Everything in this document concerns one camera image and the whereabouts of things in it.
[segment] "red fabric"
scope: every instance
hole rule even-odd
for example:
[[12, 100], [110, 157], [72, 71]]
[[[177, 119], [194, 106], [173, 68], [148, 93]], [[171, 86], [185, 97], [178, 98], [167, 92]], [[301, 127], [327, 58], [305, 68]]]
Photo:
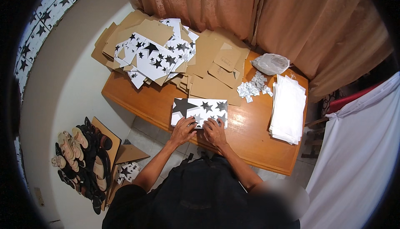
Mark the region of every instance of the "red fabric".
[[381, 82], [378, 83], [378, 84], [375, 84], [375, 85], [373, 85], [371, 87], [368, 87], [368, 88], [366, 88], [364, 90], [361, 90], [361, 91], [359, 91], [359, 92], [357, 92], [355, 94], [352, 94], [350, 96], [346, 96], [346, 97], [331, 101], [330, 104], [329, 104], [329, 111], [327, 112], [327, 114], [334, 113], [334, 112], [340, 110], [347, 103], [352, 102], [355, 99], [365, 95], [366, 93], [368, 93], [369, 91], [373, 90], [374, 88], [376, 88], [380, 84], [381, 84]]

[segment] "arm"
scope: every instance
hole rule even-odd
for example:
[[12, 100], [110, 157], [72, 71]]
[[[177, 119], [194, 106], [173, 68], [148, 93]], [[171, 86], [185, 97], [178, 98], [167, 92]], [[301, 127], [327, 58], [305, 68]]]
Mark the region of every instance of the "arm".
[[208, 121], [203, 124], [204, 136], [222, 153], [232, 166], [241, 184], [250, 192], [263, 180], [232, 150], [226, 141], [224, 122], [220, 118], [218, 118], [218, 122], [221, 123], [221, 126], [215, 120], [208, 118]]
[[193, 117], [185, 119], [182, 117], [174, 128], [171, 139], [165, 144], [160, 152], [143, 168], [143, 170], [137, 175], [132, 184], [142, 187], [146, 192], [150, 191], [150, 188], [157, 181], [160, 176], [162, 169], [170, 158], [171, 154], [177, 147], [190, 140], [196, 131], [190, 132], [197, 123], [193, 123]]

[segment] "tiled floor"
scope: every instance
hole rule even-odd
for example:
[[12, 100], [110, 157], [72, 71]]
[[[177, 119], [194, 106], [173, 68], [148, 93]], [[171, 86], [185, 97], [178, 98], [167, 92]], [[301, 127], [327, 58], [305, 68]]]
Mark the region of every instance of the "tiled floor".
[[[165, 145], [170, 137], [170, 133], [165, 132], [164, 130], [150, 124], [149, 122], [144, 121], [140, 117], [136, 117], [132, 125], [132, 130], [129, 133], [127, 139], [143, 152], [150, 155], [150, 158], [138, 161], [138, 164], [141, 166], [141, 168], [143, 168], [162, 149], [162, 147]], [[169, 171], [173, 167], [178, 166], [183, 159], [189, 156], [190, 153], [194, 154], [195, 159], [200, 158], [201, 155], [199, 155], [199, 153], [197, 152], [197, 148], [198, 146], [189, 142], [178, 147], [165, 164], [165, 167], [161, 172], [160, 177], [158, 177], [157, 182], [154, 184], [152, 189], [161, 184], [168, 176]], [[303, 146], [300, 147], [299, 155], [301, 155], [302, 149]], [[264, 181], [270, 179], [291, 179], [305, 188], [313, 172], [315, 162], [316, 160], [308, 160], [307, 162], [307, 159], [302, 159], [299, 156], [296, 160], [296, 164], [294, 165], [291, 176], [285, 176], [257, 167], [252, 167], [252, 169]]]

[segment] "brown curtain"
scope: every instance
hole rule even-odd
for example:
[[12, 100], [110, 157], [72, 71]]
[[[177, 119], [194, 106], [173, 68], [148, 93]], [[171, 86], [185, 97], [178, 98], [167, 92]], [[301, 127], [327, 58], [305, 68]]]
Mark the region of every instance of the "brown curtain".
[[198, 31], [223, 27], [245, 39], [254, 25], [254, 0], [133, 0], [147, 14], [180, 18]]
[[370, 0], [264, 0], [256, 28], [253, 43], [286, 56], [311, 80], [312, 102], [355, 81], [392, 51]]
[[370, 0], [132, 0], [196, 30], [223, 27], [286, 56], [310, 80], [309, 101], [355, 81], [391, 52]]

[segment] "white curtain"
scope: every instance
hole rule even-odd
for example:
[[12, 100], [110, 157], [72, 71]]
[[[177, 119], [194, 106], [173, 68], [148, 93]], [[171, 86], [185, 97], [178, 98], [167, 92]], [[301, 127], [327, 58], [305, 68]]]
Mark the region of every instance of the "white curtain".
[[362, 228], [392, 174], [400, 142], [400, 73], [327, 115], [302, 229]]

